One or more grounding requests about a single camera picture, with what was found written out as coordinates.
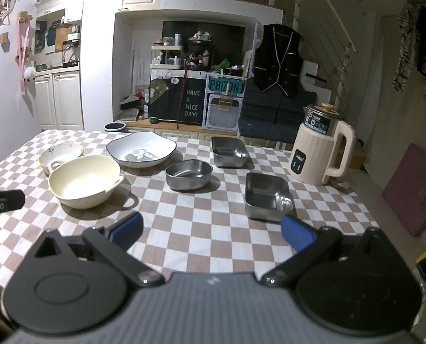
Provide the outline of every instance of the brown and white checkered tablecloth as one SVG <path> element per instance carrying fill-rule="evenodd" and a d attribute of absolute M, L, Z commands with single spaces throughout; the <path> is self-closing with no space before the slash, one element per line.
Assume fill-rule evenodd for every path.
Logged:
<path fill-rule="evenodd" d="M 250 220 L 244 212 L 246 174 L 275 174 L 286 179 L 299 218 L 314 227 L 333 226 L 361 234 L 377 226 L 357 194 L 340 181 L 327 186 L 298 182 L 282 167 L 290 152 L 248 146 L 252 166 L 221 169 L 213 162 L 210 142 L 173 138 L 178 147 L 166 162 L 147 169 L 123 168 L 125 180 L 111 198 L 91 210 L 60 205 L 48 189 L 38 156 L 52 145 L 74 141 L 86 155 L 107 155 L 106 145 L 125 133 L 45 131 L 0 163 L 0 190 L 21 189 L 21 210 L 0 214 L 0 286 L 8 283 L 44 229 L 81 234 L 90 226 L 108 226 L 131 210 L 142 213 L 145 229 L 129 253 L 169 277 L 172 271 L 264 272 L 292 255 L 280 225 Z M 164 170 L 180 159 L 202 159 L 213 166 L 211 186 L 196 193 L 172 191 Z"/>

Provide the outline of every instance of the bowl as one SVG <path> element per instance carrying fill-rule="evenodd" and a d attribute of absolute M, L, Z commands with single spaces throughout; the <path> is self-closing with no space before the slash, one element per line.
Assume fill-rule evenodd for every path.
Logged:
<path fill-rule="evenodd" d="M 78 158 L 84 152 L 84 147 L 75 142 L 66 142 L 59 145 L 52 146 L 51 148 L 44 151 L 38 158 L 38 163 L 42 167 L 42 170 L 49 176 L 50 171 L 48 165 L 52 161 L 59 161 L 65 163 Z"/>
<path fill-rule="evenodd" d="M 293 208 L 285 179 L 255 172 L 246 175 L 244 209 L 249 218 L 281 222 Z"/>
<path fill-rule="evenodd" d="M 238 138 L 212 137 L 214 164 L 218 168 L 241 168 L 250 157 L 246 146 Z"/>
<path fill-rule="evenodd" d="M 127 125 L 122 122 L 108 123 L 104 126 L 106 132 L 122 132 L 125 131 Z"/>
<path fill-rule="evenodd" d="M 109 156 L 86 155 L 61 164 L 51 174 L 48 187 L 60 203 L 85 210 L 106 201 L 124 177 L 120 166 Z"/>
<path fill-rule="evenodd" d="M 180 161 L 166 170 L 166 183 L 175 191 L 200 189 L 210 182 L 211 165 L 198 159 Z"/>
<path fill-rule="evenodd" d="M 106 146 L 109 155 L 129 168 L 148 168 L 162 163 L 176 149 L 176 142 L 154 132 L 135 132 L 111 141 Z"/>

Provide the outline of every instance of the electric kettle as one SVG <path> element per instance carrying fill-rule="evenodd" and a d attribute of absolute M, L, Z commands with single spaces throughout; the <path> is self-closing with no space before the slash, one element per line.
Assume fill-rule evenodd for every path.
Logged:
<path fill-rule="evenodd" d="M 333 108 L 328 103 L 305 107 L 305 119 L 289 159 L 290 174 L 301 182 L 324 185 L 329 177 L 342 177 L 350 166 L 356 133 Z M 347 139 L 344 155 L 340 167 L 334 168 L 342 136 Z"/>

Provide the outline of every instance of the round stainless steel bowl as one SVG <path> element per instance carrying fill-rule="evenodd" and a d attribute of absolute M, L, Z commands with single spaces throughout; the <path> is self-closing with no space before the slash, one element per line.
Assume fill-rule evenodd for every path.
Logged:
<path fill-rule="evenodd" d="M 180 161 L 166 170 L 166 183 L 175 191 L 200 189 L 210 182 L 213 168 L 198 159 Z"/>

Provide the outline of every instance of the handrail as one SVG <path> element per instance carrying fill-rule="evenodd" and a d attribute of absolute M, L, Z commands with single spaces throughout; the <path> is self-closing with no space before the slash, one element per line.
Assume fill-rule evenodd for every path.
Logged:
<path fill-rule="evenodd" d="M 331 11 L 334 13 L 334 16 L 337 18 L 337 21 L 341 25 L 341 28 L 342 28 L 345 36 L 347 36 L 347 39 L 350 42 L 351 49 L 353 50 L 354 53 L 357 53 L 358 50 L 356 49 L 356 47 L 353 43 L 353 40 L 351 39 L 351 36 L 347 31 L 347 28 L 345 27 L 344 23 L 342 22 L 342 19 L 339 16 L 339 14 L 337 13 L 337 10 L 334 8 L 334 5 L 332 4 L 331 0 L 326 0 L 326 2 L 328 3 L 329 7 L 331 8 Z"/>

